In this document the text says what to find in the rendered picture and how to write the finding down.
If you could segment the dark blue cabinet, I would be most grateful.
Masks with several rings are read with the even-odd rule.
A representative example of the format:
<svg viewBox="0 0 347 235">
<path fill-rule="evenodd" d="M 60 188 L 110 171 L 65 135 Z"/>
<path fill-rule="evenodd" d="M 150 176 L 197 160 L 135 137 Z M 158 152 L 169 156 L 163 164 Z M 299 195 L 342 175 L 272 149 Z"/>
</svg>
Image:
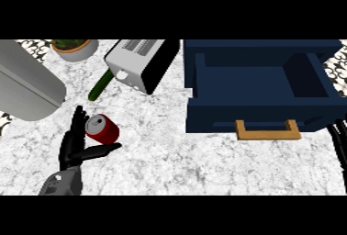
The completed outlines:
<svg viewBox="0 0 347 235">
<path fill-rule="evenodd" d="M 185 86 L 195 100 L 238 105 L 322 105 L 337 91 L 322 64 L 337 39 L 186 39 Z"/>
</svg>

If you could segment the large grey rounded appliance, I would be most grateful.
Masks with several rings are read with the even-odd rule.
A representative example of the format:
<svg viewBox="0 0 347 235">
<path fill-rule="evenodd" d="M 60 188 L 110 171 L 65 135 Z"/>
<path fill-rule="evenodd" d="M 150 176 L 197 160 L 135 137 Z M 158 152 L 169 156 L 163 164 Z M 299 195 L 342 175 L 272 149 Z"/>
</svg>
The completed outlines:
<svg viewBox="0 0 347 235">
<path fill-rule="evenodd" d="M 67 87 L 14 39 L 0 39 L 0 110 L 26 121 L 49 117 Z"/>
</svg>

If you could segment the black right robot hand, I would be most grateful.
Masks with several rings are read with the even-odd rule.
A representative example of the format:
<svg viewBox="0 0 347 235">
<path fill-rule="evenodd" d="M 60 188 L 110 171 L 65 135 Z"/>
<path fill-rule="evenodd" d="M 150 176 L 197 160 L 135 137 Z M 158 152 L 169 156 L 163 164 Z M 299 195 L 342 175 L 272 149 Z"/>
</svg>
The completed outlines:
<svg viewBox="0 0 347 235">
<path fill-rule="evenodd" d="M 327 129 L 333 138 L 340 167 L 343 169 L 343 182 L 347 193 L 347 125 L 343 120 L 339 119 L 336 124 L 327 126 Z"/>
</svg>

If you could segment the green cucumber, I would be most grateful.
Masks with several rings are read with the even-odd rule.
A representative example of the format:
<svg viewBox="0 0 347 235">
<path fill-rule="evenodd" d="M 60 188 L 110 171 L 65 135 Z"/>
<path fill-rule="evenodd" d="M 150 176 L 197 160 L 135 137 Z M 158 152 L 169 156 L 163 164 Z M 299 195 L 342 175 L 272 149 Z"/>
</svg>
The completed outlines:
<svg viewBox="0 0 347 235">
<path fill-rule="evenodd" d="M 104 73 L 95 87 L 92 88 L 92 91 L 89 93 L 89 100 L 95 101 L 99 97 L 99 95 L 102 94 L 111 80 L 114 78 L 114 74 L 111 70 L 107 70 L 107 72 Z"/>
</svg>

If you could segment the red can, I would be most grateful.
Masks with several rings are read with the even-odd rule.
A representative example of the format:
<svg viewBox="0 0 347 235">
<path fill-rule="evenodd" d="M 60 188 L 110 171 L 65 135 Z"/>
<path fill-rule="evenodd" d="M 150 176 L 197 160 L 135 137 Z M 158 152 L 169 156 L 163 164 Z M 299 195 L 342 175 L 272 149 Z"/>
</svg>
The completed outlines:
<svg viewBox="0 0 347 235">
<path fill-rule="evenodd" d="M 98 114 L 86 123 L 86 134 L 99 143 L 111 144 L 120 137 L 120 128 L 104 114 Z"/>
</svg>

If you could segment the white and black toaster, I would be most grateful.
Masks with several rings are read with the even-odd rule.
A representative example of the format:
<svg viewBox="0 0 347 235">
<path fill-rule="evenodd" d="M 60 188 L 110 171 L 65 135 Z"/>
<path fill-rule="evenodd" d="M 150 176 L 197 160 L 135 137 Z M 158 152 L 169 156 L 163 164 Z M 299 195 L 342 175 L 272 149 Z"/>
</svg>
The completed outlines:
<svg viewBox="0 0 347 235">
<path fill-rule="evenodd" d="M 151 95 L 179 49 L 179 39 L 120 39 L 105 56 L 117 81 Z"/>
</svg>

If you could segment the grey potted plant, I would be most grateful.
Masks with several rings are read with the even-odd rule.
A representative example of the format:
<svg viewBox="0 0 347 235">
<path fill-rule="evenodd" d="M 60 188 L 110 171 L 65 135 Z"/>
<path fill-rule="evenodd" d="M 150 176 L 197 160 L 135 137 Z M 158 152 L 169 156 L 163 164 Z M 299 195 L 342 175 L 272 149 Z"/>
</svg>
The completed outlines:
<svg viewBox="0 0 347 235">
<path fill-rule="evenodd" d="M 62 50 L 57 46 L 52 46 L 60 57 L 67 62 L 82 62 L 89 59 L 99 47 L 98 39 L 88 39 L 86 42 L 76 48 Z"/>
</svg>

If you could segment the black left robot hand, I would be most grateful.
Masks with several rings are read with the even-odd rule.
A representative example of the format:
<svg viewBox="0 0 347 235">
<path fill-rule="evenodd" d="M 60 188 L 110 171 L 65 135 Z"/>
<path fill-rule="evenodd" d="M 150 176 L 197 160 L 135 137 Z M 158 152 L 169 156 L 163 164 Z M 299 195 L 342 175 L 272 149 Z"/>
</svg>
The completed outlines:
<svg viewBox="0 0 347 235">
<path fill-rule="evenodd" d="M 123 147 L 120 142 L 86 147 L 86 123 L 89 120 L 88 112 L 83 106 L 74 111 L 71 128 L 65 132 L 60 147 L 60 170 L 80 166 L 86 160 L 107 157 L 108 154 Z"/>
</svg>

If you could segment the dark blue drawer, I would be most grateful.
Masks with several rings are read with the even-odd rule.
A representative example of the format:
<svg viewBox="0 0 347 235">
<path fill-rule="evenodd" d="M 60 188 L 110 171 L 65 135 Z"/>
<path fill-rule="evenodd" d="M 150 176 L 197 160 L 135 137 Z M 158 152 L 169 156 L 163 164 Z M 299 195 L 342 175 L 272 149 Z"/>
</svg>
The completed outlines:
<svg viewBox="0 0 347 235">
<path fill-rule="evenodd" d="M 195 55 L 194 98 L 188 103 L 186 132 L 234 132 L 241 120 L 250 130 L 282 130 L 293 119 L 315 132 L 347 115 L 313 53 L 296 54 L 281 66 L 210 67 Z"/>
</svg>

